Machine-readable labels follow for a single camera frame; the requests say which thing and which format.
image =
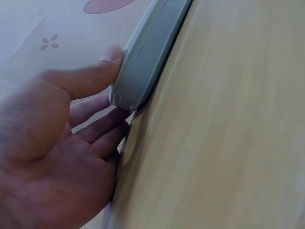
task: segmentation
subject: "light wood panel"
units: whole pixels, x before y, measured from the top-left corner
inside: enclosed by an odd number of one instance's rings
[[[104,228],[304,228],[304,117],[305,1],[195,0]]]

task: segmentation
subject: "fingernail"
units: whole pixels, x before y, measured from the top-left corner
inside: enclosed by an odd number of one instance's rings
[[[105,51],[102,60],[105,61],[116,61],[122,55],[122,49],[118,45],[112,45]]]

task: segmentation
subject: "plastic casing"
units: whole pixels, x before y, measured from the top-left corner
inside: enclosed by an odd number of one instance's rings
[[[192,0],[153,1],[124,51],[110,104],[135,111],[150,96]]]

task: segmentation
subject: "hand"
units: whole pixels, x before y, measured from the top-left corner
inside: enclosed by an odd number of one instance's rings
[[[128,114],[116,108],[73,134],[109,99],[70,103],[106,89],[121,58],[112,46],[95,65],[40,73],[0,104],[0,228],[76,229],[107,205]]]

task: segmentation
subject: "pink flower pattern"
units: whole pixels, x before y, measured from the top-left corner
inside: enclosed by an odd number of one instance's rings
[[[54,36],[51,37],[51,41],[52,41],[52,42],[55,41],[55,40],[57,39],[57,37],[58,37],[58,34],[55,34]],[[46,39],[46,38],[43,38],[41,41],[42,41],[42,43],[44,43],[45,45],[41,46],[41,47],[40,47],[40,50],[41,50],[41,51],[46,50],[47,47],[48,47],[49,44],[50,44],[49,40]],[[53,42],[53,43],[51,44],[51,47],[54,48],[54,49],[57,49],[57,48],[59,47],[59,44]]]

